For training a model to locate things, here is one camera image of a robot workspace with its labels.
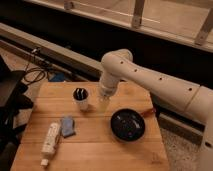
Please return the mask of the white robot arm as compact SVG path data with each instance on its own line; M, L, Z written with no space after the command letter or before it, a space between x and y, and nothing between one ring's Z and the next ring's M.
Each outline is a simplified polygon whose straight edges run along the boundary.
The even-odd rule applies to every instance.
M177 111L205 125L196 171L213 170L213 90L133 63L128 49L110 51L101 59L102 98L116 93L121 79L142 86Z

